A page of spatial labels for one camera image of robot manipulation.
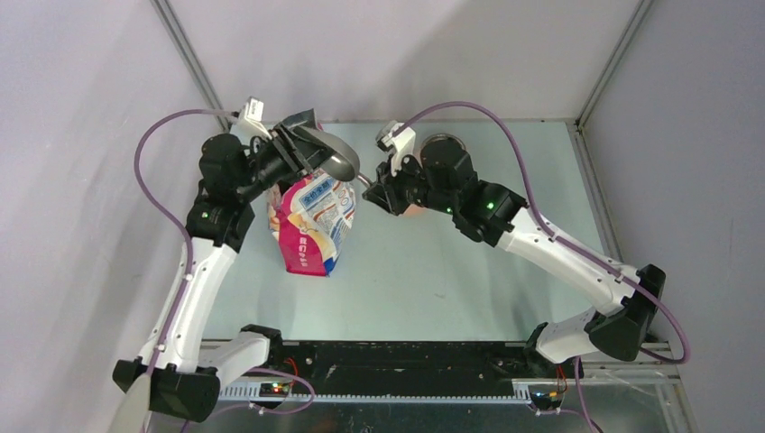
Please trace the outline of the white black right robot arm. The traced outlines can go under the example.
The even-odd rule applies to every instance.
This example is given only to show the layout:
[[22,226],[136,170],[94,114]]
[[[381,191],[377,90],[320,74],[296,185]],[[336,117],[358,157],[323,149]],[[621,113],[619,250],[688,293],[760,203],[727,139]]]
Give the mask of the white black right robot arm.
[[525,198],[480,180],[470,155],[452,137],[428,145],[418,159],[410,139],[382,138],[377,145],[387,159],[377,166],[365,200],[395,216],[411,206],[446,214],[462,235],[534,263],[590,302],[584,313],[537,326],[524,354],[530,373],[547,377],[561,363],[593,352],[624,362],[637,358],[657,310],[651,299],[666,279],[661,269],[617,263],[568,239],[535,216]]

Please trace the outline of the pet food bag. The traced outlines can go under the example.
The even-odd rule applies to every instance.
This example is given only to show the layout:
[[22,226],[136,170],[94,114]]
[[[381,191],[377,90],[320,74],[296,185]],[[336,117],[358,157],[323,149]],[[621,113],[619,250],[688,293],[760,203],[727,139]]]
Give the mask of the pet food bag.
[[[312,109],[278,124],[323,130]],[[336,267],[355,215],[351,182],[335,180],[318,168],[293,184],[277,183],[268,192],[269,229],[289,273],[326,277]]]

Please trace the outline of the metal food scoop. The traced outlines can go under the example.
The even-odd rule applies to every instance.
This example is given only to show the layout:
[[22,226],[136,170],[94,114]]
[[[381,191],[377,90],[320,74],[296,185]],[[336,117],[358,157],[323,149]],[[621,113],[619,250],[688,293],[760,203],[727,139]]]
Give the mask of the metal food scoop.
[[335,180],[342,182],[357,180],[365,189],[372,186],[373,181],[361,172],[358,153],[343,139],[307,126],[297,126],[294,132],[300,139],[319,146],[327,155],[318,166]]

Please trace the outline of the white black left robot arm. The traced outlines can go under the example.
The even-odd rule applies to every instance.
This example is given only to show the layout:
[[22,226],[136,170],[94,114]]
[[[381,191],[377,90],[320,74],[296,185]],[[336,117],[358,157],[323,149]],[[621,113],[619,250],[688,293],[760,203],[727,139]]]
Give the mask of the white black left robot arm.
[[316,170],[350,180],[358,165],[342,139],[307,124],[277,124],[254,134],[249,145],[229,133],[202,144],[197,196],[186,219],[175,221],[182,247],[170,292],[139,354],[118,361],[112,373],[124,392],[112,431],[141,431],[153,413],[202,422],[241,376],[281,371],[285,352],[273,328],[246,326],[204,351],[211,310],[253,222],[256,198]]

